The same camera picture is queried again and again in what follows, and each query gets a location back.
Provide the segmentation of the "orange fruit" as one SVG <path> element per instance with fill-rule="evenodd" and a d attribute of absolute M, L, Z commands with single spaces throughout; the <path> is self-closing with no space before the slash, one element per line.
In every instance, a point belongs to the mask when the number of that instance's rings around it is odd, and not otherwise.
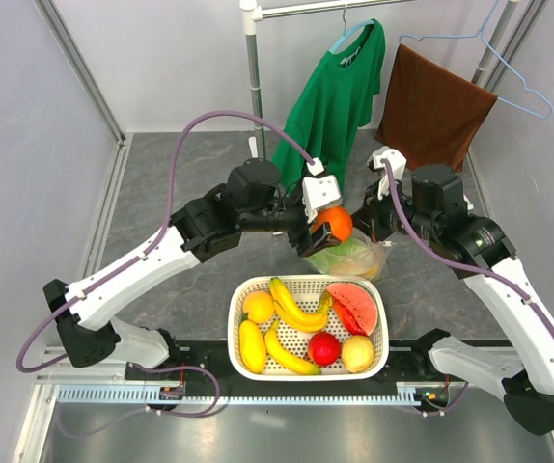
<path fill-rule="evenodd" d="M 316 222 L 312 227 L 312 231 L 315 232 L 323 224 L 328 224 L 330 226 L 331 233 L 341 242 L 347 241 L 353 230 L 352 218 L 347 210 L 342 206 L 335 206 L 321 210 L 318 213 Z"/>

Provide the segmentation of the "green plastic cabbage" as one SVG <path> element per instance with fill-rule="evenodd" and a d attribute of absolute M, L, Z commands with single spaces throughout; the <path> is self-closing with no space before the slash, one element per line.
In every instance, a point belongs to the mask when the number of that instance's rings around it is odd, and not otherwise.
<path fill-rule="evenodd" d="M 318 265 L 332 266 L 353 259 L 367 250 L 368 246 L 365 242 L 353 240 L 344 242 L 339 246 L 324 249 L 312 255 L 312 259 Z"/>

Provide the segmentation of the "clear dotted zip bag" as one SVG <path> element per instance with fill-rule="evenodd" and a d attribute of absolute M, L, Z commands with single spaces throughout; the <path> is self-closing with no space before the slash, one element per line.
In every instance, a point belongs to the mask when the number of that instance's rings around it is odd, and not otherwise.
<path fill-rule="evenodd" d="M 380 278 L 393 247 L 392 241 L 372 242 L 362 231 L 354 229 L 346 242 L 323 249 L 304 260 L 324 275 L 358 277 L 375 282 Z"/>

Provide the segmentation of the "red apple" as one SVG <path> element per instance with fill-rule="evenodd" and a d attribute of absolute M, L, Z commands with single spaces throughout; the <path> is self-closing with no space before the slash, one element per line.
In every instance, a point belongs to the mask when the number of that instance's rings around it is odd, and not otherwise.
<path fill-rule="evenodd" d="M 328 367 L 335 363 L 341 355 L 341 344 L 332 334 L 315 333 L 308 343 L 308 357 L 320 367 Z"/>

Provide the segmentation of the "single yellow banana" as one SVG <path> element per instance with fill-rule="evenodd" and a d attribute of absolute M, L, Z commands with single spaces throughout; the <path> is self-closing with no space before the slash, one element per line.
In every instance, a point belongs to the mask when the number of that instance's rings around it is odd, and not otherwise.
<path fill-rule="evenodd" d="M 281 367 L 299 375 L 319 375 L 320 368 L 315 364 L 296 357 L 290 353 L 278 339 L 279 321 L 274 320 L 264 335 L 264 344 L 267 353 Z"/>

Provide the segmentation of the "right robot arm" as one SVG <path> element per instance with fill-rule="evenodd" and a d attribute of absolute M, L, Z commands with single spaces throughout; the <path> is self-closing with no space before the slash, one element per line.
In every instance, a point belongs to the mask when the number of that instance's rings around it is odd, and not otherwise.
<path fill-rule="evenodd" d="M 518 356 L 504 361 L 433 329 L 414 343 L 412 372 L 425 380 L 445 374 L 472 383 L 502 401 L 530 433 L 554 431 L 554 320 L 512 242 L 493 220 L 473 213 L 452 168 L 415 170 L 412 193 L 405 195 L 397 162 L 372 161 L 369 167 L 379 179 L 354 213 L 355 226 L 374 241 L 408 235 L 451 268 L 492 313 Z"/>

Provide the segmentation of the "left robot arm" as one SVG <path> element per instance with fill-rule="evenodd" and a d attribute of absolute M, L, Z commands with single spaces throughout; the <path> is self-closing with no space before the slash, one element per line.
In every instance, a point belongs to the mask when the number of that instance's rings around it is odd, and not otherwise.
<path fill-rule="evenodd" d="M 56 329 L 76 368 L 112 359 L 169 379 L 180 368 L 179 347 L 164 329 L 125 323 L 118 313 L 163 281 L 238 246 L 246 232 L 283 232 L 301 257 L 337 244 L 326 226 L 312 224 L 338 205 L 338 180 L 319 160 L 292 191 L 270 161 L 250 158 L 228 180 L 174 212 L 146 242 L 81 281 L 53 280 L 43 292 Z"/>

